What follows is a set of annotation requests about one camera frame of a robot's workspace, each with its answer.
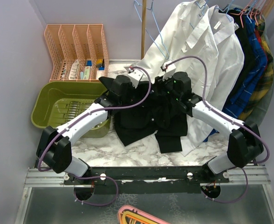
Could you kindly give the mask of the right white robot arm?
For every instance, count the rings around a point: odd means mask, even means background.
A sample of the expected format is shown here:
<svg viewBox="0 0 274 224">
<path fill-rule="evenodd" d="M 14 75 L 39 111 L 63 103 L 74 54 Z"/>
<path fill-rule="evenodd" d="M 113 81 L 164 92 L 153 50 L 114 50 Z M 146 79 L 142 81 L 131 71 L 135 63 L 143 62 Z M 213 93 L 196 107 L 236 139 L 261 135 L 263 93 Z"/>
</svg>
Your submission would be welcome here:
<svg viewBox="0 0 274 224">
<path fill-rule="evenodd" d="M 178 112 L 199 119 L 228 139 L 227 151 L 202 166 L 202 177 L 213 182 L 225 170 L 243 168 L 263 151 L 258 126 L 253 122 L 233 120 L 213 108 L 192 92 L 191 80 L 185 72 L 176 72 L 171 78 L 156 77 L 155 84 Z"/>
</svg>

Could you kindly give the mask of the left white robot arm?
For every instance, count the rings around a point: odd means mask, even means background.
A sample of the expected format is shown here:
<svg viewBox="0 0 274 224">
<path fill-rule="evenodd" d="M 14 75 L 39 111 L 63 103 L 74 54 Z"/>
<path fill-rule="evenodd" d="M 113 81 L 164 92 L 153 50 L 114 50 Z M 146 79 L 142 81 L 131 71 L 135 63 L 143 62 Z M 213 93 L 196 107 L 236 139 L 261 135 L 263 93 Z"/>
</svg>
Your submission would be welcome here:
<svg viewBox="0 0 274 224">
<path fill-rule="evenodd" d="M 90 181 L 89 165 L 73 157 L 72 146 L 90 129 L 106 121 L 113 112 L 133 108 L 141 104 L 131 103 L 129 94 L 133 93 L 143 75 L 130 73 L 116 78 L 101 77 L 100 82 L 106 91 L 95 99 L 85 111 L 71 121 L 56 128 L 46 127 L 42 131 L 36 155 L 39 158 L 37 168 L 44 172 L 53 170 L 56 173 L 67 172 L 75 176 L 80 184 Z"/>
</svg>

